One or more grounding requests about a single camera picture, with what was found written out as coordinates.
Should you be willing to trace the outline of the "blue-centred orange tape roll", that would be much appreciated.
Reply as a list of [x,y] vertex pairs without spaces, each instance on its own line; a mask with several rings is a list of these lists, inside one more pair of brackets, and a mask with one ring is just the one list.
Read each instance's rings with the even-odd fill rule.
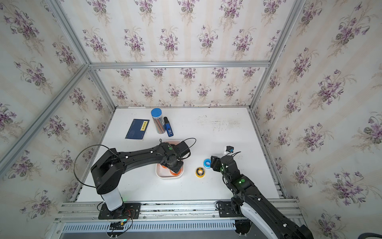
[[206,168],[206,169],[211,168],[211,160],[210,159],[204,160],[204,168]]

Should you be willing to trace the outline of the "small yellow-black tape roll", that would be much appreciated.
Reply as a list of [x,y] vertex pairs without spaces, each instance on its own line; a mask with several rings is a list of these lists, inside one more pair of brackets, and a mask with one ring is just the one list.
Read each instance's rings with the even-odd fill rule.
[[205,176],[205,169],[203,168],[203,167],[198,167],[197,169],[196,169],[196,176],[198,177],[198,178],[203,178],[204,176]]

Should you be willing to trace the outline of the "white plastic storage box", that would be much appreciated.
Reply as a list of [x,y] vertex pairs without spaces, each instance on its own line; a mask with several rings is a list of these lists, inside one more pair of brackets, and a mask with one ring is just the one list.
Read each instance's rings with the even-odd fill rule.
[[177,179],[179,177],[182,176],[183,172],[184,172],[184,165],[183,167],[181,168],[181,171],[179,172],[180,174],[177,175],[177,176],[173,176],[171,173],[170,173],[170,170],[164,170],[162,167],[161,167],[161,164],[158,163],[156,164],[156,169],[155,169],[155,172],[156,172],[156,175],[161,178],[161,179]]

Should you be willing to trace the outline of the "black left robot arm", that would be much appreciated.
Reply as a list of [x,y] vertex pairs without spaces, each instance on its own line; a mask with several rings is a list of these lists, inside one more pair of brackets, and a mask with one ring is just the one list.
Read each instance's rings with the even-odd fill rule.
[[191,150],[184,141],[178,144],[161,142],[138,151],[108,149],[91,167],[96,192],[109,211],[116,211],[123,205],[118,185],[124,173],[150,164],[160,164],[178,173],[184,165],[183,160],[190,155]]

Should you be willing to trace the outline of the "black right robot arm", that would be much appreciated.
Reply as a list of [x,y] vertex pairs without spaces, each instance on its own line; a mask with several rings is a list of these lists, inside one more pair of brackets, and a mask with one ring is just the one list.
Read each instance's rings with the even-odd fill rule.
[[232,192],[230,201],[217,201],[219,216],[245,217],[269,239],[312,239],[313,234],[305,225],[297,225],[281,213],[260,192],[257,186],[240,173],[234,156],[212,156],[210,167],[222,174],[223,183]]

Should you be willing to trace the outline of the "blue stapler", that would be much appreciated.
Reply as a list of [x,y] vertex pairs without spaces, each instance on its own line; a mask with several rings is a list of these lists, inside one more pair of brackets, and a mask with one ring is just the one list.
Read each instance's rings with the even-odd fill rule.
[[172,130],[172,127],[171,127],[171,124],[170,124],[168,118],[164,117],[163,119],[164,119],[164,123],[165,123],[164,127],[165,127],[165,130],[167,132],[168,137],[174,136],[174,133],[173,133],[173,130]]

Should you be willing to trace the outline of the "blue-lidded pencil tube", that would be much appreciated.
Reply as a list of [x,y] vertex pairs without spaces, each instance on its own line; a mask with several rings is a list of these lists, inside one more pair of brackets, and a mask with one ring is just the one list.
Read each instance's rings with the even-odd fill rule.
[[163,134],[166,132],[164,128],[164,120],[162,115],[162,110],[160,108],[154,108],[151,110],[151,116],[153,119],[153,122],[156,126],[157,132],[159,134]]

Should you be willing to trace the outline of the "dark blue book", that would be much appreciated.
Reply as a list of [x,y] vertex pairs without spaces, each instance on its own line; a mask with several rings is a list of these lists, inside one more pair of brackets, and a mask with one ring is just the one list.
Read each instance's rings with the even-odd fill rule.
[[149,119],[133,119],[125,139],[143,140],[149,123]]

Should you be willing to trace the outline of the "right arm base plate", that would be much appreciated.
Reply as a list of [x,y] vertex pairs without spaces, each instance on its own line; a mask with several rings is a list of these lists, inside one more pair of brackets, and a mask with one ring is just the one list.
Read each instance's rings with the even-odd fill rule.
[[240,208],[228,200],[216,201],[215,209],[218,211],[220,218],[243,217],[243,214],[241,213]]

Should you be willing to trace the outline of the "aluminium front rail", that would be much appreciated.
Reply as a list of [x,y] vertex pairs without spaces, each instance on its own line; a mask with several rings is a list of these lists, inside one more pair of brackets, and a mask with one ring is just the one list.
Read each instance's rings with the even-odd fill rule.
[[[302,212],[295,199],[270,199],[269,200],[282,214],[296,224],[305,224]],[[146,221],[181,221],[181,220],[240,220],[234,213],[228,213],[228,207],[223,207],[222,212],[216,200],[191,200],[191,201],[142,201],[140,208],[126,214],[132,216],[136,222]],[[102,203],[76,202],[63,203],[58,208],[53,222],[98,222]]]

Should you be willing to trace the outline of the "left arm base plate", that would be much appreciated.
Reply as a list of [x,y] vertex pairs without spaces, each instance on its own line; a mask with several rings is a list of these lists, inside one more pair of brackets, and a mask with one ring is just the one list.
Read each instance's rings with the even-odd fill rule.
[[99,220],[111,219],[138,219],[142,204],[141,203],[124,203],[114,211],[110,211],[106,204],[102,204],[99,210]]

